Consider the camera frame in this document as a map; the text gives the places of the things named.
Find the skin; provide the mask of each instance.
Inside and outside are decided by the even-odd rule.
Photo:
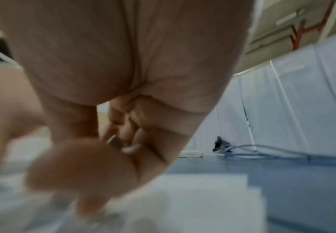
[[[31,83],[23,89],[35,90],[3,98],[36,93],[41,106],[26,103],[23,118],[43,109],[54,140],[27,185],[77,195],[83,215],[163,173],[226,88],[253,10],[254,0],[0,0],[0,28]],[[106,101],[99,140],[96,106]],[[105,143],[112,135],[121,151]]]

